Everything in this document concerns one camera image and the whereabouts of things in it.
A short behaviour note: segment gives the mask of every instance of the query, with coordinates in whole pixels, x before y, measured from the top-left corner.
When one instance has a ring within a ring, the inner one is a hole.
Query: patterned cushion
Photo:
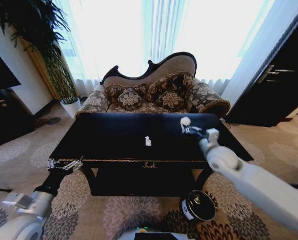
[[[105,94],[109,97],[112,103],[118,102],[118,97],[123,93],[126,89],[132,88],[140,97],[144,97],[147,92],[147,88],[145,83],[141,83],[136,86],[126,86],[126,85],[111,85],[105,88]]]
[[[230,109],[230,102],[223,100],[215,91],[203,82],[195,84],[185,97],[190,103],[190,113],[216,114],[223,117]]]
[[[165,77],[155,81],[148,89],[145,95],[145,100],[153,102],[161,94],[167,90],[175,91],[182,98],[185,96],[186,91],[192,86],[193,76],[189,72],[178,71],[171,73]]]
[[[158,106],[162,106],[172,112],[183,107],[184,100],[175,91],[166,91],[155,101]]]
[[[140,113],[140,114],[164,114],[164,113],[182,113],[187,114],[188,111],[185,108],[179,109],[177,112],[169,111],[161,106],[158,106],[154,102],[147,102],[144,101],[141,103],[141,106],[131,110],[127,111],[124,108],[122,108],[118,103],[113,103],[108,108],[108,113]]]
[[[110,105],[107,96],[102,91],[92,92],[76,112],[75,117],[80,113],[105,113]]]
[[[120,106],[128,111],[141,105],[141,101],[141,97],[132,88],[128,88],[118,97]]]

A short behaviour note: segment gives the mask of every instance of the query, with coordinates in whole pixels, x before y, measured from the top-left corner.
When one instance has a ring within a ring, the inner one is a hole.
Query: round black object
[[[59,121],[61,121],[60,117],[53,117],[53,118],[48,120],[47,124],[48,125],[53,125],[53,124],[57,124]]]
[[[212,199],[206,193],[200,190],[193,190],[189,193],[185,201],[188,213],[194,219],[210,221],[214,218],[215,206]]]

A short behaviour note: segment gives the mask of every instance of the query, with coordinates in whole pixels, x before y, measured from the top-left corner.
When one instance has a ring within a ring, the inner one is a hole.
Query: wooden coffee table
[[[83,156],[80,170],[95,196],[184,196],[212,174],[196,136],[181,132],[184,116],[204,131],[218,129],[220,145],[253,160],[215,115],[184,113],[82,113],[50,158],[66,165]],[[191,169],[203,169],[197,181]]]

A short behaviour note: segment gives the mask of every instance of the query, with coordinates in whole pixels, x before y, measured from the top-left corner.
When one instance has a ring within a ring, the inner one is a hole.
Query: floral rug
[[[0,146],[0,188],[30,194],[45,180],[46,160],[74,120],[59,104],[43,118],[52,120]],[[298,183],[298,115],[271,128],[226,126],[254,157],[254,164]],[[195,177],[200,171],[192,170]],[[180,212],[178,197],[91,196],[84,175],[77,171],[61,183],[43,239],[114,240],[125,230],[148,226],[196,240],[298,240],[298,233],[274,222],[225,177],[213,174],[203,190],[215,202],[216,217],[190,222]],[[0,191],[0,202],[6,196]],[[16,216],[13,208],[0,204],[0,226]]]

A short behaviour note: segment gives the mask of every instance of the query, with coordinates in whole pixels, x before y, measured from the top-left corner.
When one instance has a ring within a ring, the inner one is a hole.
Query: white sheer curtain
[[[273,2],[55,0],[71,29],[60,31],[67,39],[60,45],[82,96],[115,65],[120,73],[137,77],[147,60],[157,63],[179,51],[192,53],[196,77],[221,92]]]

